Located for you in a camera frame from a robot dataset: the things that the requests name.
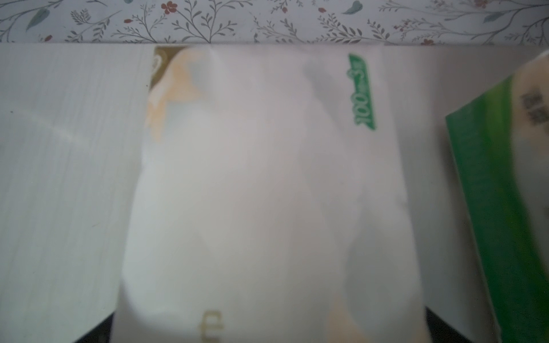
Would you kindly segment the white two-tier shelf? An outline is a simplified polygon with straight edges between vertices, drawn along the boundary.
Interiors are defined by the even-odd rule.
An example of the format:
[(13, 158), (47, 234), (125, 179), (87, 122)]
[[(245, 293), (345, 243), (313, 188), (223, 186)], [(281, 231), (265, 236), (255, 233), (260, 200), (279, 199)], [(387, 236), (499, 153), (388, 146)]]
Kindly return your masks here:
[[(1, 46), (1, 341), (75, 342), (114, 311), (151, 44)], [(381, 48), (427, 306), (496, 331), (445, 116), (540, 47)]]

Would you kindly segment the white tissue pack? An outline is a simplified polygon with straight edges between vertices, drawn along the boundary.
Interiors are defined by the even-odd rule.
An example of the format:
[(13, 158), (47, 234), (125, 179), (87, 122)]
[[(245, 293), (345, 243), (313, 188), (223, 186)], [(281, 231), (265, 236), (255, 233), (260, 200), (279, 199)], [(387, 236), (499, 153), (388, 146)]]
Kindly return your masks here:
[(429, 342), (383, 51), (158, 46), (112, 342)]
[(500, 342), (548, 341), (548, 54), (447, 115)]

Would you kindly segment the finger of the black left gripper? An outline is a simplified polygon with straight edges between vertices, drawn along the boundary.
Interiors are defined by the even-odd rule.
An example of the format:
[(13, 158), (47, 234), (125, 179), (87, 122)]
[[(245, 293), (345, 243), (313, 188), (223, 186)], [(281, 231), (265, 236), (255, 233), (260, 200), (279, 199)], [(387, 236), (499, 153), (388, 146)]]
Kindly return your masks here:
[(80, 337), (75, 343), (110, 343), (114, 314), (105, 318), (96, 327)]
[(470, 343), (470, 340), (442, 320), (428, 307), (426, 307), (426, 321), (432, 343)]

